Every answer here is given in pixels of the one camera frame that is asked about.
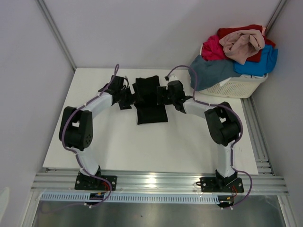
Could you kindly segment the black t shirt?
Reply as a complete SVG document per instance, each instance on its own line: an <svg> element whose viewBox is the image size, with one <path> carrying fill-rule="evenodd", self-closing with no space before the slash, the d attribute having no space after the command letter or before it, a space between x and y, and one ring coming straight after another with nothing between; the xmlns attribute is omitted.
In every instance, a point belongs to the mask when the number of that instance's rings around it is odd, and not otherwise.
<svg viewBox="0 0 303 227"><path fill-rule="evenodd" d="M137 109L137 124L168 122L165 105L157 103L157 87L159 76L136 78L133 84Z"/></svg>

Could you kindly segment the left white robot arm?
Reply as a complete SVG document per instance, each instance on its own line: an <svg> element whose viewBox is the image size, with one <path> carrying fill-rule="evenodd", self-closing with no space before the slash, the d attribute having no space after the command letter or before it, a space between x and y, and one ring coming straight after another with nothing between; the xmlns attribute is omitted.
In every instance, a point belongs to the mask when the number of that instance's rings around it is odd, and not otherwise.
<svg viewBox="0 0 303 227"><path fill-rule="evenodd" d="M80 166L80 176L93 190L102 185L101 170L93 157L93 120L102 111L123 102L130 95L127 77L113 75L109 83L79 107L67 106L62 115L59 140L65 150L72 152Z"/></svg>

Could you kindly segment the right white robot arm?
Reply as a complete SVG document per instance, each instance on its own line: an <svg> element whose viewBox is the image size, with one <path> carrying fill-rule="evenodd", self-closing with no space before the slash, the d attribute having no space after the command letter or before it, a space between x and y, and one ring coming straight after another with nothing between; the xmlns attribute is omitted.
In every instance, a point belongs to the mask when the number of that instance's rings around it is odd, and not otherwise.
<svg viewBox="0 0 303 227"><path fill-rule="evenodd" d="M185 95L179 80L170 81L165 87L157 87L157 102L173 105L184 114L192 114L206 120L209 134L219 147L219 167L215 171L215 184L220 191L227 191L238 178L233 168L233 147L243 134L239 116L228 102L209 104Z"/></svg>

